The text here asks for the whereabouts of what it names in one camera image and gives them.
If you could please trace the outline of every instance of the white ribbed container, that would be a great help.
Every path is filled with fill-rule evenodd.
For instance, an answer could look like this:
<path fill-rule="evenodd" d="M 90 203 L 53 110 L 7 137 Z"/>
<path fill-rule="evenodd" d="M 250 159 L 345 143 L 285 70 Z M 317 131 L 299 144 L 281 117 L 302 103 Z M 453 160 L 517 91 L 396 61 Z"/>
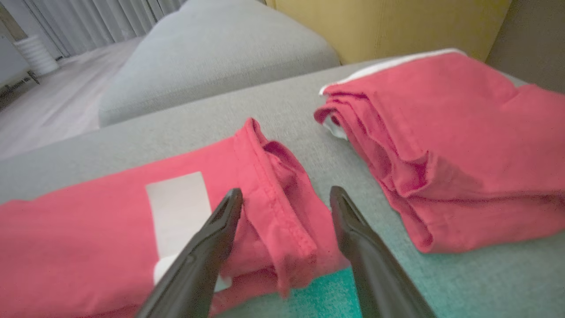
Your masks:
<path fill-rule="evenodd" d="M 59 68 L 59 64 L 49 54 L 43 42 L 38 36 L 30 36 L 21 41 L 15 42 L 14 45 L 20 50 L 21 54 L 28 61 L 30 68 L 35 75 L 40 76 Z"/>

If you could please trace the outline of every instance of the gray couch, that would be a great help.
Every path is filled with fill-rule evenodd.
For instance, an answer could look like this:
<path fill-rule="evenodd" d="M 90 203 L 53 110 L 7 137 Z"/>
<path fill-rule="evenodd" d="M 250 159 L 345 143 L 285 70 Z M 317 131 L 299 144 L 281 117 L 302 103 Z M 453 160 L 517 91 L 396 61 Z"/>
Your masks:
<path fill-rule="evenodd" d="M 114 77 L 100 125 L 339 64 L 323 38 L 256 0 L 189 0 Z"/>
<path fill-rule="evenodd" d="M 423 255 L 350 144 L 314 121 L 314 110 L 324 102 L 320 87 L 372 63 L 221 94 L 10 158 L 0 164 L 0 203 L 193 151 L 232 136 L 254 117 L 266 137 L 296 155 L 326 204 L 332 185 L 349 192 L 438 317 L 565 317 L 565 233 L 463 254 Z M 267 295 L 221 317 L 359 317 L 351 286 L 347 273 L 323 277 L 289 300 Z"/>

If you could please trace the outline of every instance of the red cloth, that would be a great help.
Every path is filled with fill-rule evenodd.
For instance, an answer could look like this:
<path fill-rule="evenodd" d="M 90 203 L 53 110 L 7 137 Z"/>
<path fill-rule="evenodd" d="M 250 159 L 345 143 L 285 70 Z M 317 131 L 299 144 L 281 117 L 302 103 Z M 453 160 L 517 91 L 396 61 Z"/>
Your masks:
<path fill-rule="evenodd" d="M 464 252 L 565 228 L 565 96 L 515 88 L 458 53 L 324 91 L 421 252 Z"/>
<path fill-rule="evenodd" d="M 145 186 L 201 171 L 210 204 L 241 188 L 244 206 L 212 313 L 286 295 L 346 265 L 331 214 L 300 163 L 249 119 L 194 152 L 0 206 L 1 317 L 131 317 L 158 261 Z"/>

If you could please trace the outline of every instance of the folded red shirt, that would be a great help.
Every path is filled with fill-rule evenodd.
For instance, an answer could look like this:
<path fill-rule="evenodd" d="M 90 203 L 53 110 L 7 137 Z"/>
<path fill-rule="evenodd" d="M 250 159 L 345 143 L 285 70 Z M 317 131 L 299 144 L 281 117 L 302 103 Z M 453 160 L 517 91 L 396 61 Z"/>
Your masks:
<path fill-rule="evenodd" d="M 211 313 L 304 287 L 343 268 L 331 213 L 297 159 L 249 119 L 194 152 L 0 206 L 0 316 L 131 317 L 159 261 L 145 186 L 200 171 L 212 207 L 230 188 L 244 205 Z"/>
<path fill-rule="evenodd" d="M 347 138 L 421 252 L 565 228 L 565 96 L 516 88 L 453 50 L 374 65 L 323 88 L 315 119 Z"/>

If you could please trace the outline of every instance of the yellow armchair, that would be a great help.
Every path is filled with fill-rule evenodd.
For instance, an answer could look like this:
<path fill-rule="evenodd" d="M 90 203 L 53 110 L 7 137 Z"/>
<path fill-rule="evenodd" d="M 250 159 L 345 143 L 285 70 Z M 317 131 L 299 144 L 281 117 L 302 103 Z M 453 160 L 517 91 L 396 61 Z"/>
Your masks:
<path fill-rule="evenodd" d="M 267 0 L 322 35 L 343 64 L 440 48 L 486 60 L 511 0 Z"/>

